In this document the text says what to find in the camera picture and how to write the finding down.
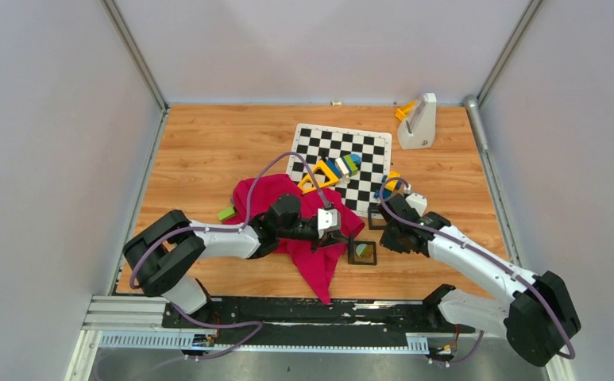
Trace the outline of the green round brooch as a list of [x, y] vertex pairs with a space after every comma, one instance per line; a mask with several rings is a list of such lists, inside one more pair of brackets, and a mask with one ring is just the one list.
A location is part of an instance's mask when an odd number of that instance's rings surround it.
[[357, 244], [355, 254], [361, 261], [370, 261], [373, 257], [374, 248], [370, 244]]

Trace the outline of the magenta red garment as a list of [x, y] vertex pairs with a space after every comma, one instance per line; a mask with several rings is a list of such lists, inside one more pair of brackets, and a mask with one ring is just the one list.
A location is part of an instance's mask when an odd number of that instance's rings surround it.
[[[335, 244], [318, 250], [311, 245], [318, 238], [316, 214], [323, 206], [316, 191], [302, 194], [288, 175], [276, 174], [263, 177], [253, 187], [252, 179], [242, 180], [232, 193], [237, 216], [227, 224], [242, 223], [247, 215], [253, 225], [261, 225], [272, 234], [271, 239], [278, 241], [277, 253], [288, 254], [298, 268], [303, 279], [324, 304], [331, 302], [329, 287], [340, 256], [345, 252], [345, 244]], [[265, 215], [280, 197], [291, 195], [300, 202], [300, 218], [293, 226], [280, 227], [268, 225]]]

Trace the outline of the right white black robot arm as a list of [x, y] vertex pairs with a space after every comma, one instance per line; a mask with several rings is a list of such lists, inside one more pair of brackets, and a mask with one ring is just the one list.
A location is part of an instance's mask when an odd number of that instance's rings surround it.
[[381, 243], [401, 253], [418, 253], [457, 270], [488, 297], [443, 284], [425, 300], [423, 320], [443, 331], [466, 325], [508, 341], [529, 364], [546, 366], [554, 357], [572, 360], [571, 343], [581, 322], [565, 281], [552, 271], [538, 275], [501, 259], [469, 239], [440, 214], [420, 214], [407, 196], [381, 201], [386, 221]]

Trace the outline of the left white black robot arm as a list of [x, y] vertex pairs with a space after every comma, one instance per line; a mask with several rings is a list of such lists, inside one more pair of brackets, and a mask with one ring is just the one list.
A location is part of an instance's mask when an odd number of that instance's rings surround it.
[[132, 270], [129, 285], [147, 297], [167, 299], [191, 326], [205, 327], [213, 317], [209, 294], [200, 281], [187, 276], [197, 260], [260, 259], [275, 252], [283, 239], [305, 242], [311, 252], [349, 242], [333, 206], [310, 218], [302, 216], [301, 206], [298, 196], [284, 194], [241, 225], [201, 223], [172, 210], [124, 245], [122, 254]]

